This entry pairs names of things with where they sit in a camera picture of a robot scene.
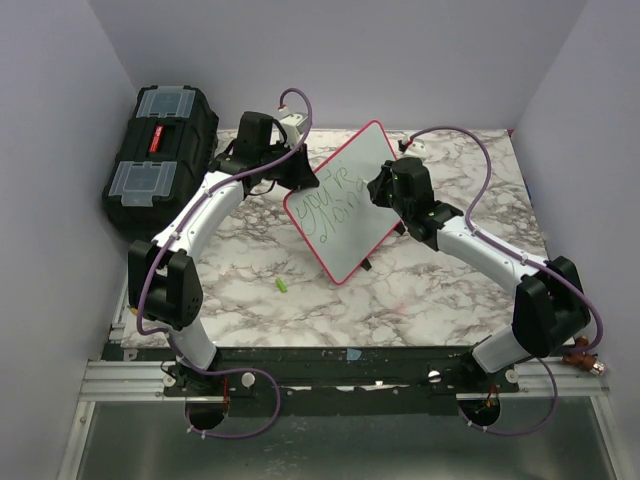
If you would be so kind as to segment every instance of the green marker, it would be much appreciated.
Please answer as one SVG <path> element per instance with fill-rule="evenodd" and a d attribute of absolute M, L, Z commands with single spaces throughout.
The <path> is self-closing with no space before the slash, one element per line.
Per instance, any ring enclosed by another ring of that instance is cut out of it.
<path fill-rule="evenodd" d="M 276 278 L 276 285 L 278 286 L 278 288 L 282 293 L 287 293 L 287 286 L 279 278 Z"/>

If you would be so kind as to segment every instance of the gray wall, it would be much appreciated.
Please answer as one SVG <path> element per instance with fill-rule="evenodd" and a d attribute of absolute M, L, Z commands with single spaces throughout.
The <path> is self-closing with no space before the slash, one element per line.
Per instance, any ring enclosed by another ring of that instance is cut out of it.
<path fill-rule="evenodd" d="M 316 126 L 511 127 L 584 0 L 89 0 L 136 87 L 190 83 L 222 125 L 303 88 Z"/>
<path fill-rule="evenodd" d="M 553 254 L 575 260 L 605 320 L 618 423 L 640 472 L 640 3 L 590 1 L 516 127 Z"/>
<path fill-rule="evenodd" d="M 0 477 L 55 478 L 123 245 L 99 211 L 134 90 L 84 0 L 0 15 Z"/>

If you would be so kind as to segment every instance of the whiteboard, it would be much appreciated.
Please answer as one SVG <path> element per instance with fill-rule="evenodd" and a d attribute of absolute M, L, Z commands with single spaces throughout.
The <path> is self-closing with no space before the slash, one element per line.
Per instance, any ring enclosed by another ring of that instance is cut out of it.
<path fill-rule="evenodd" d="M 287 214 L 337 284 L 400 222 L 392 209 L 371 203 L 367 190 L 387 160 L 395 160 L 395 154 L 384 128 L 374 120 L 315 170 L 318 188 L 291 192 L 284 199 Z"/>

